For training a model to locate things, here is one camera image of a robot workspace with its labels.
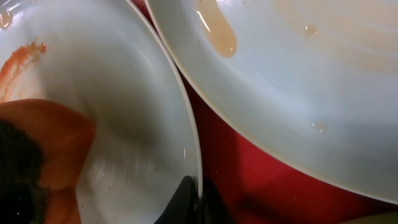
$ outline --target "orange sauce smear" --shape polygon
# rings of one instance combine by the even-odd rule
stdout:
[[[47,46],[44,42],[37,45],[34,40],[31,44],[20,46],[4,62],[0,70],[0,103],[9,101],[16,78],[46,51]]]

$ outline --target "water droplet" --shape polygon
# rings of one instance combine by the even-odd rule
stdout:
[[[320,133],[323,133],[326,130],[326,125],[323,123],[315,122],[312,126]]]
[[[306,37],[312,37],[313,35],[318,33],[318,29],[314,25],[308,25],[305,27],[304,35]]]
[[[9,10],[4,10],[0,12],[0,29],[6,30],[12,24],[12,19],[14,16]]]

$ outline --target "black object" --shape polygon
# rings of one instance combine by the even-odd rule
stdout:
[[[30,224],[34,217],[34,204],[28,185],[10,185],[1,190],[0,219],[2,223]]]
[[[235,224],[211,179],[204,183],[203,200],[198,201],[192,177],[185,176],[154,224]]]
[[[0,223],[43,223],[46,190],[36,186],[42,162],[39,145],[0,119]]]

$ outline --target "white plate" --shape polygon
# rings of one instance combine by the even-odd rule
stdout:
[[[201,196],[187,94],[157,34],[131,2],[0,0],[0,9],[13,14],[11,26],[0,30],[1,65],[35,38],[47,45],[9,83],[6,101],[45,98],[97,123],[77,186],[82,224],[152,224],[185,175],[196,177]]]
[[[216,1],[230,24],[232,57],[207,38],[198,1]],[[187,80],[240,134],[308,175],[398,203],[397,1],[146,4]]]
[[[398,222],[398,213],[383,213],[362,218],[356,218],[340,224],[395,224]]]

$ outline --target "red tablecloth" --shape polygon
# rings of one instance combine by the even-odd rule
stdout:
[[[144,0],[132,1],[150,20]],[[224,123],[183,81],[197,123],[203,175],[213,179],[238,223],[338,223],[398,210],[279,162]]]

